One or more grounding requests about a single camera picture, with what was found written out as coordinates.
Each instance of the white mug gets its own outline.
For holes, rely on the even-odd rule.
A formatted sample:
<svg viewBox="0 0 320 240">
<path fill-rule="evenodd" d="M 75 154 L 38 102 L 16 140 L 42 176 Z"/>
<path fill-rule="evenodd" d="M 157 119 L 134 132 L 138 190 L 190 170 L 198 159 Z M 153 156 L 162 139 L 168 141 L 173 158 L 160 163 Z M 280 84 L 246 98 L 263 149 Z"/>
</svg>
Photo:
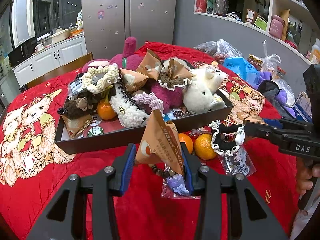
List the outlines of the white mug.
<svg viewBox="0 0 320 240">
<path fill-rule="evenodd" d="M 35 46 L 35 52 L 41 51 L 42 49 L 44 49 L 44 46 L 43 46 L 42 43 L 40 43 L 37 46 Z"/>
</svg>

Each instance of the human hand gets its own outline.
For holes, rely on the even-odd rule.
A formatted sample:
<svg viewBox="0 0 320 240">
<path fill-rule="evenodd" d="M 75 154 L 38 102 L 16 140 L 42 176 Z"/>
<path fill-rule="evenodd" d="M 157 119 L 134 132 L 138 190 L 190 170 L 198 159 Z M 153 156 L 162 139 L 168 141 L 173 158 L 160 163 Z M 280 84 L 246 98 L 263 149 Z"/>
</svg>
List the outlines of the human hand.
<svg viewBox="0 0 320 240">
<path fill-rule="evenodd" d="M 312 168 L 307 168 L 304 165 L 303 159 L 297 157 L 296 167 L 296 189 L 299 194 L 304 195 L 307 190 L 310 190 L 312 188 L 312 182 L 309 179 L 311 179 L 312 177 L 320 177 L 320 164 L 316 164 Z"/>
</svg>

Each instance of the silver refrigerator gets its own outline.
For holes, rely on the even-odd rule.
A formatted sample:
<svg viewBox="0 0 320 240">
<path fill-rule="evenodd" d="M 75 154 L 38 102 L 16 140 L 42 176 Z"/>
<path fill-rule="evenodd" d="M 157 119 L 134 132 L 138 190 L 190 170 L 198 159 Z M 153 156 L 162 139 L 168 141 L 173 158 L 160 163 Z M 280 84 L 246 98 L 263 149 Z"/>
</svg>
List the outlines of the silver refrigerator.
<svg viewBox="0 0 320 240">
<path fill-rule="evenodd" d="M 82 0 L 84 37 L 93 57 L 122 53 L 124 40 L 172 44 L 176 0 Z"/>
</svg>

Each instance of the wooden chair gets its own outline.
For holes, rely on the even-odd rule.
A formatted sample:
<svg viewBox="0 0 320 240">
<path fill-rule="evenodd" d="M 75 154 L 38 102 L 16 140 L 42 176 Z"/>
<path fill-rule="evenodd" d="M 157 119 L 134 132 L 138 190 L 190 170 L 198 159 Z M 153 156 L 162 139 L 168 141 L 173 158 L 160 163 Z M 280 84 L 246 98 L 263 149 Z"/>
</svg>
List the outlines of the wooden chair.
<svg viewBox="0 0 320 240">
<path fill-rule="evenodd" d="M 48 73 L 42 75 L 41 77 L 36 78 L 35 80 L 30 81 L 27 86 L 29 88 L 35 87 L 36 85 L 41 84 L 42 82 L 45 82 L 51 78 L 60 76 L 64 73 L 71 72 L 77 68 L 83 67 L 86 63 L 88 63 L 90 60 L 93 60 L 92 52 L 83 55 L 82 57 L 79 57 L 67 64 L 64 64 L 56 69 L 53 69 L 49 71 Z"/>
</svg>

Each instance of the orange fruit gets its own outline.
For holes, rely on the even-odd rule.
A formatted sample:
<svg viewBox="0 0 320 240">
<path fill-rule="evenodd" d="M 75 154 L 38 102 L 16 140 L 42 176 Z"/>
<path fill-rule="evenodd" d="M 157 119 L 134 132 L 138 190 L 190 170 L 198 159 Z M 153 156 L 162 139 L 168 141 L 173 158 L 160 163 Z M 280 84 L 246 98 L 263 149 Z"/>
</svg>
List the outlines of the orange fruit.
<svg viewBox="0 0 320 240">
<path fill-rule="evenodd" d="M 102 99 L 98 103 L 97 112 L 98 112 L 98 115 L 104 120 L 110 120 L 110 119 L 116 117 L 116 115 L 117 115 L 116 112 L 113 111 L 110 103 L 105 102 L 105 99 Z"/>
<path fill-rule="evenodd" d="M 185 133 L 179 133 L 178 135 L 179 135 L 179 142 L 184 142 L 188 148 L 189 153 L 191 154 L 193 151 L 192 139 Z"/>
<path fill-rule="evenodd" d="M 213 159 L 217 154 L 211 148 L 211 134 L 200 135 L 194 144 L 196 155 L 203 160 Z"/>
</svg>

